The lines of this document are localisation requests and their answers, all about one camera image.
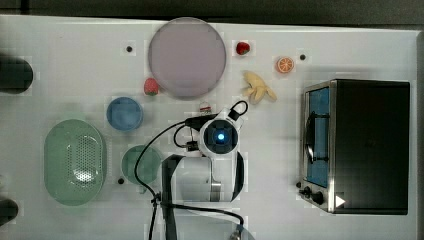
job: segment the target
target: orange slice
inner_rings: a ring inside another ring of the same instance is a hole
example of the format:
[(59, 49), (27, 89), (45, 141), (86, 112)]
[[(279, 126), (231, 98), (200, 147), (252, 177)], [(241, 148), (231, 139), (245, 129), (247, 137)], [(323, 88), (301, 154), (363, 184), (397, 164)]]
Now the orange slice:
[(277, 61), (277, 71), (280, 73), (288, 73), (290, 72), (294, 67), (294, 62), (289, 57), (282, 57), (280, 60)]

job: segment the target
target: blue bowl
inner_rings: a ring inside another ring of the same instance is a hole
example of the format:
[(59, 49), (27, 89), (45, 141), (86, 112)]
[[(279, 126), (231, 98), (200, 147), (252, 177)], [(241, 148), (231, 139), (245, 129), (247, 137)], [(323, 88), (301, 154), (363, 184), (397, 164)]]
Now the blue bowl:
[(113, 100), (107, 108), (109, 124), (120, 131), (137, 129), (143, 122), (143, 109), (140, 104), (128, 97)]

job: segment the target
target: black toaster oven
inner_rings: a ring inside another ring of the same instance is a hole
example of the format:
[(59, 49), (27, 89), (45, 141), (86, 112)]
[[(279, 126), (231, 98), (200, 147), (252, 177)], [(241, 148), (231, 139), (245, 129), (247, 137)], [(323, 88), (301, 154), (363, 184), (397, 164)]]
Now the black toaster oven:
[(335, 79), (305, 89), (302, 198), (335, 214), (408, 212), (408, 82)]

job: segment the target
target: toy banana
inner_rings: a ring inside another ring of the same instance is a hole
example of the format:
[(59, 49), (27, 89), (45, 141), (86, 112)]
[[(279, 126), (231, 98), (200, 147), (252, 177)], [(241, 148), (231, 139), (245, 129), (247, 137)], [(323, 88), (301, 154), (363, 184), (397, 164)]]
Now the toy banana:
[(244, 73), (244, 80), (250, 84), (250, 88), (246, 89), (243, 93), (243, 96), (250, 96), (250, 103), (256, 104), (262, 100), (265, 95), (265, 92), (275, 101), (277, 96), (274, 91), (269, 88), (264, 80), (259, 77), (256, 73), (246, 71)]

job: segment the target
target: cable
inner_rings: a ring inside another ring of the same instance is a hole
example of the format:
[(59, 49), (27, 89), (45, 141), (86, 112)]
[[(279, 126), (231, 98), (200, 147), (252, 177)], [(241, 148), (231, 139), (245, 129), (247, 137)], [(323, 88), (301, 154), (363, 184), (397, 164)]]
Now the cable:
[(167, 129), (160, 132), (158, 135), (156, 135), (156, 137), (154, 137), (152, 140), (150, 140), (150, 142), (146, 145), (146, 147), (140, 153), (140, 156), (138, 156), (137, 162), (135, 163), (135, 167), (134, 167), (135, 179), (137, 179), (137, 182), (139, 182), (141, 185), (143, 185), (143, 187), (147, 188), (149, 190), (149, 192), (153, 195), (153, 199), (151, 200), (151, 202), (153, 204), (153, 216), (152, 216), (152, 222), (150, 223), (149, 240), (152, 240), (153, 226), (155, 224), (155, 218), (156, 218), (157, 201), (160, 201), (160, 193), (156, 194), (155, 191), (153, 191), (153, 189), (151, 187), (149, 187), (149, 185), (147, 185), (143, 181), (141, 181), (141, 179), (138, 177), (138, 173), (137, 173), (138, 164), (140, 164), (140, 160), (143, 157), (143, 154), (146, 152), (147, 148), (149, 148), (149, 146), (152, 145), (152, 143), (154, 141), (156, 141), (156, 139), (158, 139), (162, 134), (164, 134), (169, 129), (176, 127), (178, 125), (184, 124), (184, 123), (185, 123), (185, 121), (175, 123), (175, 124), (169, 126)]
[(173, 208), (179, 208), (179, 209), (193, 210), (193, 211), (221, 213), (221, 214), (225, 214), (225, 215), (237, 218), (240, 221), (241, 226), (243, 226), (243, 224), (244, 224), (244, 220), (240, 215), (232, 213), (232, 212), (227, 212), (227, 211), (224, 211), (224, 210), (221, 210), (221, 209), (199, 208), (199, 207), (184, 206), (184, 205), (179, 205), (179, 204), (161, 204), (161, 205), (169, 206), (169, 207), (173, 207)]
[(153, 215), (152, 215), (152, 221), (150, 222), (150, 230), (149, 230), (149, 240), (152, 240), (153, 235), (153, 226), (155, 225), (155, 218), (156, 218), (156, 210), (157, 210), (157, 203), (155, 202), (153, 204)]
[(247, 102), (246, 101), (244, 101), (244, 100), (241, 100), (241, 101), (238, 101), (238, 102), (236, 102), (232, 107), (231, 107), (231, 109), (230, 110), (234, 110), (234, 108), (237, 106), (237, 105), (239, 105), (240, 103), (244, 103), (244, 105), (246, 106), (246, 108), (244, 109), (244, 111), (242, 112), (242, 113), (239, 113), (239, 115), (240, 116), (243, 116), (246, 112), (247, 112), (247, 109), (249, 109), (249, 105), (247, 104)]
[(175, 133), (174, 133), (174, 144), (175, 144), (175, 146), (177, 146), (177, 147), (179, 147), (179, 148), (185, 148), (185, 146), (183, 146), (183, 145), (180, 145), (180, 144), (178, 144), (177, 143), (177, 134), (178, 134), (178, 132), (181, 130), (181, 129), (183, 129), (185, 127), (185, 125), (182, 125), (181, 127), (179, 127), (178, 129), (177, 129), (177, 131), (175, 131)]

